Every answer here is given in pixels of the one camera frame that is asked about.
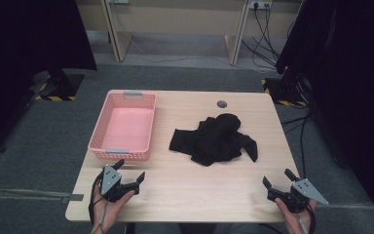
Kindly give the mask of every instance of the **hand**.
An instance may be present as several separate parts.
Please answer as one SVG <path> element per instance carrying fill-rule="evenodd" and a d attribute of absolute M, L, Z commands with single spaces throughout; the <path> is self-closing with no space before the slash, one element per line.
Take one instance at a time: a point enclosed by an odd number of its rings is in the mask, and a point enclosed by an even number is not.
<path fill-rule="evenodd" d="M 93 230 L 91 231 L 92 234 L 94 233 L 106 233 L 112 225 L 116 222 L 118 218 L 118 214 L 121 208 L 126 204 L 127 201 L 134 195 L 134 191 L 130 191 L 126 193 L 120 200 L 115 203 L 109 203 L 105 199 L 102 198 L 99 186 L 95 186 L 93 192 L 93 203 L 97 202 L 93 206 Z M 101 218 L 102 210 L 105 208 L 105 216 L 104 221 L 101 225 L 99 225 L 99 219 Z"/>
<path fill-rule="evenodd" d="M 299 214 L 294 214 L 289 211 L 286 204 L 280 199 L 277 198 L 275 200 L 276 205 L 278 205 L 281 214 L 284 217 L 284 222 L 286 224 L 286 228 L 289 234 L 304 234 L 305 232 L 302 229 L 302 226 L 300 225 L 299 218 L 303 220 L 305 223 L 306 229 L 309 231 L 311 228 L 311 217 L 309 215 L 308 210 L 304 210 L 303 212 Z M 317 201 L 310 200 L 309 205 L 312 207 L 312 212 L 315 210 Z"/>

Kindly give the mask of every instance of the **plastic basket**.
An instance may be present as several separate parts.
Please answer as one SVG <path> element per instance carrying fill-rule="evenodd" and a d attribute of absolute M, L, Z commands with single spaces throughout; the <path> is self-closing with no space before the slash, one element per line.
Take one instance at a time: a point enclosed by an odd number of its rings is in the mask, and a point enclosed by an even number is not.
<path fill-rule="evenodd" d="M 88 148 L 101 160 L 148 160 L 157 96 L 110 91 Z"/>

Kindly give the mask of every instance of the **folded clothing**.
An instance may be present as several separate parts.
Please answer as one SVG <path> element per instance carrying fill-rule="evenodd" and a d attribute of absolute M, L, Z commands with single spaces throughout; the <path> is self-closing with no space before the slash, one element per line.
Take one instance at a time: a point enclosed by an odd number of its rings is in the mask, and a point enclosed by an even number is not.
<path fill-rule="evenodd" d="M 228 162 L 242 155 L 244 148 L 253 162 L 257 160 L 257 143 L 250 136 L 238 132 L 241 121 L 234 114 L 207 117 L 194 131 L 178 130 L 169 149 L 191 155 L 191 160 L 204 166 L 214 162 Z"/>

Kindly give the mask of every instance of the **round hole cover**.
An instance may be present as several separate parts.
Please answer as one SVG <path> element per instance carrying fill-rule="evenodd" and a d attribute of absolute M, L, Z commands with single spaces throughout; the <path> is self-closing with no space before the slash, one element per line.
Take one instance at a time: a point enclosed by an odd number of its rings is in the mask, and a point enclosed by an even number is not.
<path fill-rule="evenodd" d="M 217 102 L 217 106 L 220 108 L 226 108 L 227 107 L 227 102 L 224 100 L 220 100 Z"/>

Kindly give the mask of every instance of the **wall socket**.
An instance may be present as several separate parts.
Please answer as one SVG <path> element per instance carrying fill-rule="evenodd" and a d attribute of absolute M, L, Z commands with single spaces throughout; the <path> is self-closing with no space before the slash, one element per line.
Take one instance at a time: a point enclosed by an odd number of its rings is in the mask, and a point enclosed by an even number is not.
<path fill-rule="evenodd" d="M 250 1 L 250 9 L 254 10 L 254 3 L 257 2 L 259 4 L 259 7 L 257 10 L 266 10 L 268 8 L 272 8 L 272 1 L 256 1 L 251 0 Z"/>

